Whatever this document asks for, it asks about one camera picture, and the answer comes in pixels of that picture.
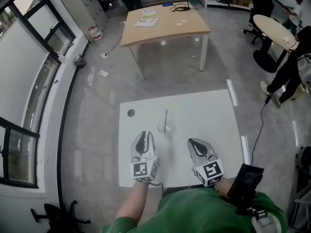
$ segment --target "wooden table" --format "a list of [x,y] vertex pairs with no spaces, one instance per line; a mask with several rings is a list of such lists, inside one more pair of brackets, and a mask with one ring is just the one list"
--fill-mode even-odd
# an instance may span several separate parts
[[[170,11],[172,6],[163,7],[162,5],[151,6],[149,8],[154,8],[156,11],[156,15],[143,17],[143,10],[148,8],[134,10],[128,13],[125,28],[123,31],[121,46],[129,47],[136,62],[136,58],[131,49],[131,46],[133,45],[144,44],[147,42],[158,41],[172,37],[203,35],[200,71],[204,71],[207,41],[210,29],[196,12],[196,10],[190,9],[183,12],[172,12]],[[134,26],[140,19],[149,18],[158,19],[153,27]],[[140,78],[144,80],[144,76],[141,69],[137,65],[137,62],[135,68],[137,69]]]
[[[295,37],[282,24],[270,17],[255,15],[254,23],[266,35],[261,49],[254,51],[254,59],[265,71],[271,73],[276,72],[277,67],[281,64],[289,48],[295,48],[298,45],[295,45]],[[289,41],[286,43],[283,38],[288,38]],[[277,62],[268,54],[272,42],[275,42],[284,49]]]

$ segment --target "power strip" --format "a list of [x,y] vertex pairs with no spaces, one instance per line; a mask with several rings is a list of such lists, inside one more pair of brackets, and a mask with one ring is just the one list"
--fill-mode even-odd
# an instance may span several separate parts
[[104,70],[101,70],[98,74],[104,76],[105,78],[107,78],[109,76],[109,72],[106,72]]

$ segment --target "window frame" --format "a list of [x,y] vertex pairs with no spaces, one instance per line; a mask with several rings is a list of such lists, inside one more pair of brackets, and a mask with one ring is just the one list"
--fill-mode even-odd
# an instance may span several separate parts
[[[47,35],[46,38],[43,38],[36,30],[35,28],[32,26],[32,24],[28,21],[28,19],[35,14],[40,8],[42,8],[44,5],[47,5],[48,8],[51,10],[51,12],[54,14],[54,16],[56,17],[56,19],[58,20],[58,23],[52,27],[50,29],[50,33]],[[30,130],[27,130],[19,125],[16,125],[2,117],[0,117],[0,127],[3,127],[5,129],[5,135],[4,135],[4,143],[3,143],[3,148],[0,149],[0,154],[2,155],[3,158],[3,176],[4,177],[0,177],[0,184],[4,184],[4,185],[9,185],[9,186],[17,186],[17,187],[23,187],[23,188],[35,188],[38,189],[38,184],[37,184],[37,148],[38,148],[38,142],[39,142],[39,138],[40,138],[40,128],[41,128],[41,122],[42,122],[42,118],[43,118],[43,113],[44,113],[44,109],[45,109],[45,105],[50,93],[50,89],[53,85],[53,83],[55,82],[55,76],[58,72],[58,69],[61,65],[60,60],[58,59],[59,56],[58,54],[48,45],[48,40],[53,36],[53,34],[57,31],[57,29],[59,29],[60,27],[63,27],[63,29],[66,31],[66,33],[70,36],[71,41],[70,43],[72,43],[74,41],[74,39],[76,38],[76,36],[74,35],[74,33],[71,31],[71,29],[68,27],[68,25],[64,22],[64,20],[62,19],[62,17],[59,15],[59,13],[57,12],[57,10],[55,9],[55,7],[52,5],[52,3],[50,2],[50,0],[41,0],[38,4],[36,4],[33,8],[31,8],[29,11],[27,11],[24,15],[19,11],[19,9],[16,7],[16,5],[14,4],[14,0],[10,0],[6,5],[4,5],[0,11],[4,10],[6,7],[9,7],[9,9],[11,10],[11,12],[13,13],[13,15],[18,18],[21,23],[26,27],[26,29],[29,31],[29,33],[38,41],[38,43],[44,47],[44,49],[49,52],[49,57],[51,57],[54,61],[56,61],[57,65],[55,67],[55,72],[54,75],[51,78],[51,82],[50,85],[47,87],[47,93],[46,96],[43,100],[42,103],[42,109],[41,109],[41,113],[39,116],[39,121],[38,121],[38,127],[36,129],[36,132],[32,132]],[[64,53],[62,53],[63,55],[66,54],[67,50],[69,49],[69,46],[67,47],[67,49],[65,49]],[[21,133],[23,135],[27,135],[30,137],[35,138],[36,143],[35,143],[35,147],[34,147],[34,159],[33,159],[33,165],[31,168],[34,169],[33,172],[33,183],[25,183],[25,182],[20,182],[20,181],[12,181],[9,179],[9,144],[10,144],[10,135],[11,135],[11,130],[14,130],[18,133]]]

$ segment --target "window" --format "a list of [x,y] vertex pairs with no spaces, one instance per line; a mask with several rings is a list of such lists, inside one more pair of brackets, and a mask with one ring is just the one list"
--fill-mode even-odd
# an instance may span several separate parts
[[24,15],[42,0],[14,0],[15,6]]
[[57,53],[66,54],[74,38],[49,0],[12,0],[0,10],[0,183],[38,188],[42,114]]
[[0,12],[0,38],[16,21],[16,17],[11,10],[7,7]]

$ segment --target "round table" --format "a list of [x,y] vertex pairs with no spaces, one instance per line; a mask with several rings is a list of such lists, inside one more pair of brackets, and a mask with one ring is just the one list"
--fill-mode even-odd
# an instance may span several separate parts
[[[289,48],[296,47],[295,37],[285,27],[283,27],[282,24],[270,17],[255,15],[253,20],[261,32],[266,35],[261,49],[254,51],[254,59],[262,69],[267,72],[274,73],[284,59],[286,52],[289,51]],[[277,43],[284,49],[277,62],[275,62],[274,59],[268,54],[268,50],[272,42]]]

